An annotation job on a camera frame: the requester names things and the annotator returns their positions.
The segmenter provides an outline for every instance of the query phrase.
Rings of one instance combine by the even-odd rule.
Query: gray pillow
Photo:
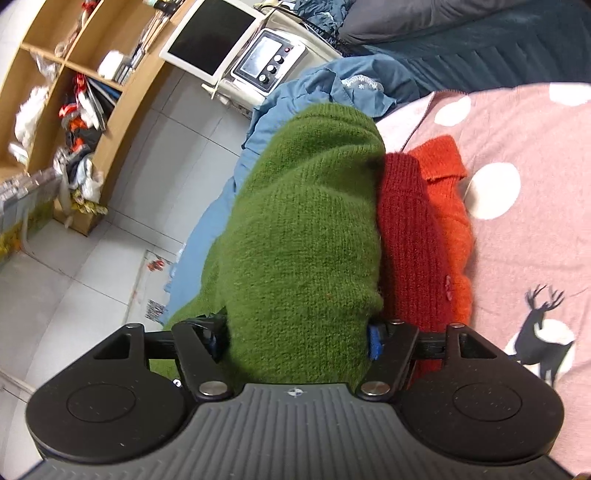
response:
[[[528,0],[356,0],[339,30],[352,44],[379,43],[429,27],[481,18]]]

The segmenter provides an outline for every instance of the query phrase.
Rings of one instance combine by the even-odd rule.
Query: monitor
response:
[[[160,51],[160,57],[215,85],[264,15],[240,0],[197,0]]]

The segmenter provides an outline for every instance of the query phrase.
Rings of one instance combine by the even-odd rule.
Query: deer silhouette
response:
[[[547,285],[543,287],[538,285],[534,291],[530,289],[525,294],[525,301],[531,311],[515,340],[515,355],[510,355],[510,357],[520,362],[521,365],[540,364],[540,378],[546,380],[548,373],[550,373],[550,384],[554,387],[556,373],[574,342],[570,342],[568,345],[550,343],[536,335],[535,327],[542,329],[545,313],[554,310],[564,301],[564,292],[555,291],[550,287],[550,301],[545,301],[540,307],[536,307],[535,298],[546,287]]]

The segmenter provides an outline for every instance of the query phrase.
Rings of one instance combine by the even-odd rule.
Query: metal screw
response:
[[[215,397],[226,393],[228,391],[228,386],[224,382],[212,380],[211,382],[203,382],[199,385],[199,391],[208,397]]]
[[[379,397],[390,391],[390,387],[384,382],[366,382],[361,385],[361,391],[370,397]]]

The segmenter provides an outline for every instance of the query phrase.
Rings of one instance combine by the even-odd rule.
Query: orange sweater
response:
[[[474,237],[458,182],[467,176],[454,139],[433,138],[408,152],[418,160],[427,193],[443,230],[444,244],[452,274],[452,310],[455,322],[469,324],[472,314],[472,286],[464,269],[472,252]]]

